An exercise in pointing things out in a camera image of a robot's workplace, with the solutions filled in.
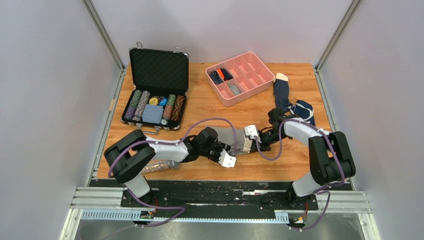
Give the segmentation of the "grey underwear white waistband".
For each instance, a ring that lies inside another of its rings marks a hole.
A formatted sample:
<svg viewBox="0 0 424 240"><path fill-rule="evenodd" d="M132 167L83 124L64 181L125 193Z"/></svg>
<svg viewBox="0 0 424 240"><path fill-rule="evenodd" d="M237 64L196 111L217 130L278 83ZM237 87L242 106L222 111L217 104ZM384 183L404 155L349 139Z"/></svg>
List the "grey underwear white waistband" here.
<svg viewBox="0 0 424 240"><path fill-rule="evenodd" d="M224 149L231 156L241 156L257 152L256 144L245 135L244 129L236 128L234 137L231 127L209 127L217 132L217 141L226 145L223 148L218 148L218 153L221 153Z"/></svg>

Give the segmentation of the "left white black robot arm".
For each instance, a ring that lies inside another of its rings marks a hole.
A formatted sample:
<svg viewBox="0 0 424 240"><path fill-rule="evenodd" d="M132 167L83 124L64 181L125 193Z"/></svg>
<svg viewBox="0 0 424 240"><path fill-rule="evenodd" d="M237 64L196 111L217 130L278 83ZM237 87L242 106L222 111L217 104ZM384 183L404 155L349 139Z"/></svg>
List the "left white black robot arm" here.
<svg viewBox="0 0 424 240"><path fill-rule="evenodd" d="M230 154L231 147L218 140L218 133L206 127L197 135L180 140L161 140L134 130L108 147L103 155L109 165L108 176L123 184L134 194L140 206L149 206L153 201L151 188L142 175L150 161L173 161L188 163L205 157L225 168L233 168L236 157Z"/></svg>

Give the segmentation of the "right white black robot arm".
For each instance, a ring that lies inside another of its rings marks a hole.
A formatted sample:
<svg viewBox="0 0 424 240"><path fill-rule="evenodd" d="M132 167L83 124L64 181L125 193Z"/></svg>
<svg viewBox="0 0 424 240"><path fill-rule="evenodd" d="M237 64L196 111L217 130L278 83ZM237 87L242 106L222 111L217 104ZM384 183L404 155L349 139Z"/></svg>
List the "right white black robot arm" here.
<svg viewBox="0 0 424 240"><path fill-rule="evenodd" d="M356 174L356 166L347 141L341 131L330 132L318 128L299 115L285 113L280 108L268 112L270 127L258 130L255 125L245 127L252 140L251 152L270 151L271 145L283 144L285 138L296 139L308 148L309 172L293 181L285 195L286 204L298 209L306 197L330 187L344 184Z"/></svg>

